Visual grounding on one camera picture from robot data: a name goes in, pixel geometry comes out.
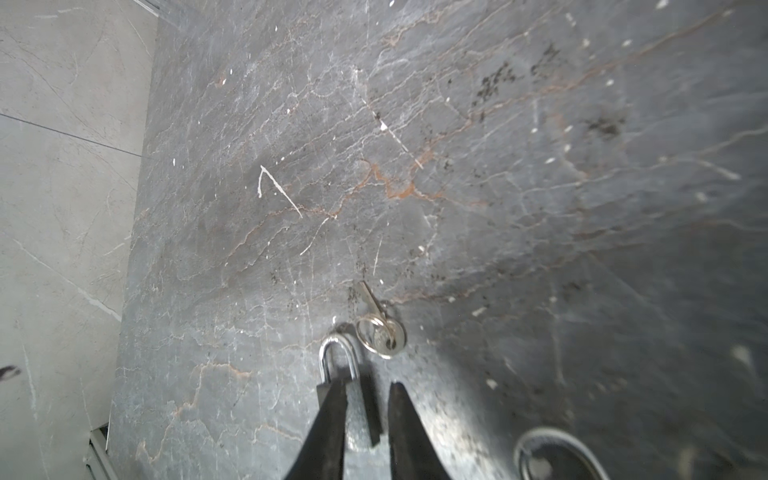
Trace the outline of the black padlock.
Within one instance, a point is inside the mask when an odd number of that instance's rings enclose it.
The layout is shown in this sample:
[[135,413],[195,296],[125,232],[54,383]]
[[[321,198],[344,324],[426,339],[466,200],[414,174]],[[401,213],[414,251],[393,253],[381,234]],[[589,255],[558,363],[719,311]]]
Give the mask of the black padlock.
[[320,344],[318,363],[321,382],[316,391],[320,405],[333,381],[339,380],[344,387],[347,449],[357,452],[374,449],[382,433],[378,406],[371,379],[361,369],[352,341],[339,332],[328,334]]
[[581,440],[554,427],[525,432],[515,445],[513,461],[520,479],[609,479]]

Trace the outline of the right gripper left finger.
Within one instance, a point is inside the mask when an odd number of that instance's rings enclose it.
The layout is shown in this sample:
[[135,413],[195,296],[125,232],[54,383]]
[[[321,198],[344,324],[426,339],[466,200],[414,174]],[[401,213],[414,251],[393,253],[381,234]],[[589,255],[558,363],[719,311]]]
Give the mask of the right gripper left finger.
[[286,480],[343,478],[346,411],[345,384],[334,380]]

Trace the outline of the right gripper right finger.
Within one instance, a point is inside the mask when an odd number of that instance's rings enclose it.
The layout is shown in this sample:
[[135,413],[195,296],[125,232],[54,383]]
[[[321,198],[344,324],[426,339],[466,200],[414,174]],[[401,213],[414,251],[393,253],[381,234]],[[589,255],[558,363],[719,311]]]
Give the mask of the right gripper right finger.
[[387,410],[391,478],[448,480],[403,383],[390,385]]

